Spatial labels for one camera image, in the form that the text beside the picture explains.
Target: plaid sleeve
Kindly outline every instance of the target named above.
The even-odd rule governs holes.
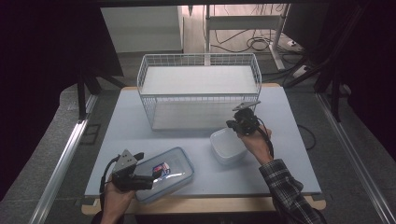
[[[271,191],[276,210],[288,223],[321,223],[318,214],[301,194],[303,184],[291,176],[282,160],[264,164],[260,172]]]

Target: clear plastic container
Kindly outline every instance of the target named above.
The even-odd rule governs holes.
[[[165,194],[180,189],[192,180],[194,169],[187,154],[181,147],[174,147],[137,165],[137,175],[151,175],[163,170],[160,178],[155,179],[152,189],[138,190],[136,199],[141,203],[151,203]]]
[[[240,161],[248,153],[244,143],[231,128],[212,133],[210,142],[216,159],[223,165]]]

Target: plastic food container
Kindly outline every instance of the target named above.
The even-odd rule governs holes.
[[[136,199],[141,203],[151,203],[165,194],[180,189],[192,180],[194,169],[181,147],[174,147],[137,165],[137,175],[151,175],[163,170],[160,178],[155,179],[152,189],[138,190]]]
[[[248,153],[244,143],[231,128],[212,133],[210,142],[216,159],[224,165],[240,161]]]

